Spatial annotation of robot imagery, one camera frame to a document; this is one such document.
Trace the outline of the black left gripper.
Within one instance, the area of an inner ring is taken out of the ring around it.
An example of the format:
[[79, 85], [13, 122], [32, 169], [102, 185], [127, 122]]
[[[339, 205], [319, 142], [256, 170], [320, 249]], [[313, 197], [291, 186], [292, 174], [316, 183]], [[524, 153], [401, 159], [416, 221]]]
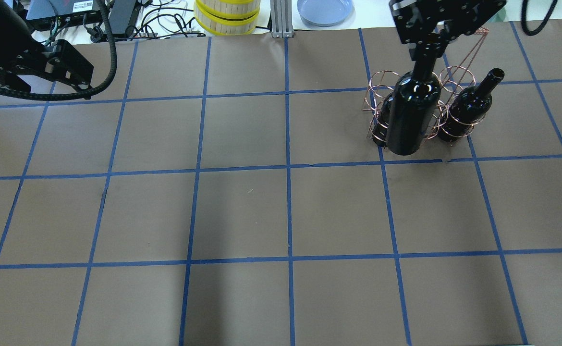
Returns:
[[[94, 95], [94, 66], [68, 41], [59, 39], [45, 46], [32, 38], [26, 22], [0, 0], [0, 96], [24, 100], [77, 100]], [[62, 83], [70, 94], [32, 92], [22, 76]]]

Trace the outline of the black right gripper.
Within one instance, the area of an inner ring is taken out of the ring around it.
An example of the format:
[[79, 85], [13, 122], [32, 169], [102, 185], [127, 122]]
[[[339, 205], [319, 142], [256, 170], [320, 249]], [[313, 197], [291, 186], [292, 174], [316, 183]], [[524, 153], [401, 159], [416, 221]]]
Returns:
[[[498, 13], [505, 0], [391, 0], [389, 9], [402, 44], [409, 44], [410, 59], [443, 57], [451, 41], [472, 35]], [[431, 34], [439, 24], [441, 34]]]

